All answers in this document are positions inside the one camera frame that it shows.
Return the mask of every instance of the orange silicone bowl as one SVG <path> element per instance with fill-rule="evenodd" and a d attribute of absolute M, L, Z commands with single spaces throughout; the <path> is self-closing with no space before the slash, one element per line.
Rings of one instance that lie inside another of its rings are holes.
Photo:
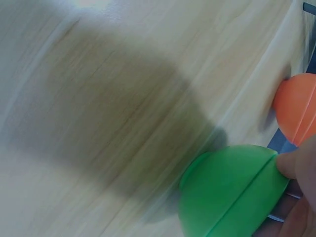
<path fill-rule="evenodd" d="M 296 146 L 316 134 L 316 75 L 299 74 L 279 86 L 273 102 L 276 119 Z"/>

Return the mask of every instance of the green silicone bowl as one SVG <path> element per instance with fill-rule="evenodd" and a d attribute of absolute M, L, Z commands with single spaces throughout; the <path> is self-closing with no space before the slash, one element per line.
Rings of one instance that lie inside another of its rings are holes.
<path fill-rule="evenodd" d="M 268 148 L 231 146 L 198 157 L 180 181 L 179 218 L 186 237 L 250 237 L 289 180 Z"/>

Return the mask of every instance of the finger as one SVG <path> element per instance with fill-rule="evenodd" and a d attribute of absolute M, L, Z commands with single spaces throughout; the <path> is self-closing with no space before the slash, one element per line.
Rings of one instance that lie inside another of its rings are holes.
<path fill-rule="evenodd" d="M 296 198 L 301 198 L 303 196 L 302 190 L 297 182 L 297 180 L 291 180 L 287 186 L 285 193 Z"/>
<path fill-rule="evenodd" d="M 289 195 L 283 195 L 272 210 L 271 215 L 284 221 L 296 203 L 297 198 Z"/>
<path fill-rule="evenodd" d="M 301 198 L 287 216 L 279 237 L 303 236 L 307 224 L 309 204 L 305 197 Z"/>
<path fill-rule="evenodd" d="M 278 170 L 289 179 L 296 179 L 295 158 L 296 152 L 281 154 L 276 158 Z"/>
<path fill-rule="evenodd" d="M 283 223 L 267 218 L 259 229 L 252 235 L 253 237 L 277 237 Z"/>

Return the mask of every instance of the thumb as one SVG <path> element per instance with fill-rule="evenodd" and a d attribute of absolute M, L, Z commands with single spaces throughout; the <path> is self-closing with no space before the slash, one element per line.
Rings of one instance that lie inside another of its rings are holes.
<path fill-rule="evenodd" d="M 280 173 L 285 177 L 289 179 L 296 179 L 295 161 L 295 152 L 281 154 L 276 158 L 276 166 Z"/>

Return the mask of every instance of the wood grain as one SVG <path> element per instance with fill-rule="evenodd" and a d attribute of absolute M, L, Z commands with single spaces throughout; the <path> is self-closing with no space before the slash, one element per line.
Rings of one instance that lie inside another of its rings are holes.
<path fill-rule="evenodd" d="M 314 49 L 301 4 L 2 1 L 1 236 L 181 237 L 194 157 L 274 134 Z"/>

